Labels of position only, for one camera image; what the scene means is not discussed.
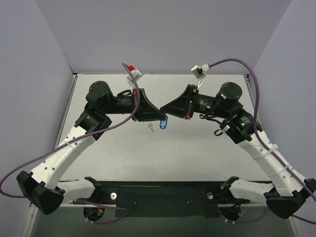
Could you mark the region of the blue key tag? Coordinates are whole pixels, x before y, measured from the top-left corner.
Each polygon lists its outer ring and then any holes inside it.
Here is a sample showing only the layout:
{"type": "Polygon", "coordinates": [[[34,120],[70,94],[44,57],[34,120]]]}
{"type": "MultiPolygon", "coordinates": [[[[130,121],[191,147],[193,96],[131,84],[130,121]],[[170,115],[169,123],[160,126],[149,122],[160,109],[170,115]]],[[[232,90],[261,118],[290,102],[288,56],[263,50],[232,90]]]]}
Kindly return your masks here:
{"type": "Polygon", "coordinates": [[[168,124],[168,116],[166,116],[164,120],[160,121],[159,128],[164,130],[167,128],[167,124],[168,124]]]}

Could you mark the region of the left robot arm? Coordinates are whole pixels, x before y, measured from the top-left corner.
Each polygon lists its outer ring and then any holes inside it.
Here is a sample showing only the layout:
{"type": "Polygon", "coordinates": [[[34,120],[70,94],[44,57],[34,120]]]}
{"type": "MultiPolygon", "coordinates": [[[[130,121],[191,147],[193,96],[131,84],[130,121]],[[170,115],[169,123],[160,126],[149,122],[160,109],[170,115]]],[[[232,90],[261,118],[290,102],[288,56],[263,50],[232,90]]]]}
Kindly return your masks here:
{"type": "Polygon", "coordinates": [[[72,163],[109,128],[110,114],[131,114],[134,121],[164,121],[166,115],[154,106],[143,89],[125,90],[114,96],[104,81],[93,83],[86,96],[87,104],[58,150],[30,172],[17,176],[23,195],[43,214],[49,215],[62,203],[85,198],[90,203],[101,199],[101,184],[91,177],[62,182],[72,163]]]}

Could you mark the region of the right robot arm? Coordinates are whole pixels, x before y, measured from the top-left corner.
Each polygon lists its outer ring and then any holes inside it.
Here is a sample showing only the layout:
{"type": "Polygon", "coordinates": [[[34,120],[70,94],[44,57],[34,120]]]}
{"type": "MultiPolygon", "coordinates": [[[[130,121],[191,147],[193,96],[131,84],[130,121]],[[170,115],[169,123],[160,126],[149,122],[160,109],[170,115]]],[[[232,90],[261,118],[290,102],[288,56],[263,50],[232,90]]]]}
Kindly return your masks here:
{"type": "Polygon", "coordinates": [[[307,179],[297,172],[272,144],[262,125],[239,102],[241,87],[234,82],[222,84],[216,96],[199,93],[189,84],[176,99],[161,107],[165,114],[190,119],[198,113],[201,119],[216,121],[219,130],[244,149],[270,178],[270,183],[257,183],[231,177],[221,185],[220,195],[226,202],[234,199],[266,204],[276,216],[287,219],[311,197],[316,190],[315,179],[307,179]]]}

